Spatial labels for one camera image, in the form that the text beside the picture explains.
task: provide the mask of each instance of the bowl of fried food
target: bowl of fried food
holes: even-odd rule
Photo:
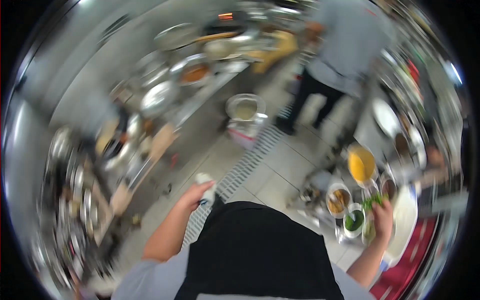
[[[352,195],[345,184],[332,184],[326,195],[327,208],[332,217],[342,219],[351,199]]]

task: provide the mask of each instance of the black apron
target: black apron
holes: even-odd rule
[[[176,300],[202,294],[343,299],[323,236],[270,207],[216,207],[190,245]]]

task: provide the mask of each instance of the wall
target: wall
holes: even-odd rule
[[[181,23],[205,24],[234,1],[166,1],[128,22],[85,64],[54,109],[52,124],[69,124],[93,135],[115,117],[108,97],[113,86],[129,78],[133,65],[155,50],[153,38]]]
[[[44,26],[32,47],[18,92],[56,126],[69,124],[85,134],[112,118],[108,93],[142,56],[154,50],[153,37],[168,27],[204,24],[235,0],[80,0],[59,21]],[[104,31],[127,15],[124,27],[105,44]]]

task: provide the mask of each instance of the orange sauce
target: orange sauce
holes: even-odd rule
[[[196,65],[187,69],[182,75],[183,82],[194,82],[202,79],[208,73],[206,65]]]

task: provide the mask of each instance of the black pants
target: black pants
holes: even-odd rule
[[[307,71],[303,69],[302,80],[300,83],[300,89],[295,97],[295,102],[293,102],[292,111],[288,117],[288,124],[293,126],[298,116],[300,115],[301,109],[305,105],[305,101],[308,96],[311,94],[322,94],[326,99],[324,107],[318,112],[317,119],[313,123],[315,127],[320,125],[320,122],[332,111],[335,103],[345,94],[340,92],[332,87],[329,87],[315,78],[313,78]]]

